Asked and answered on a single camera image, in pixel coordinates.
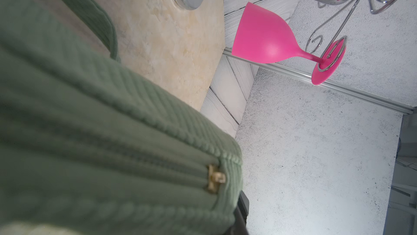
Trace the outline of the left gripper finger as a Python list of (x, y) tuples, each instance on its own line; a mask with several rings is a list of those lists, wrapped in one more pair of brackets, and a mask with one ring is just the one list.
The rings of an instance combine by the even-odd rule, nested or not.
[(228, 228), (224, 235), (249, 235), (247, 230), (249, 206), (250, 204), (248, 197), (243, 191), (241, 191), (237, 207), (234, 211), (235, 222), (231, 227)]

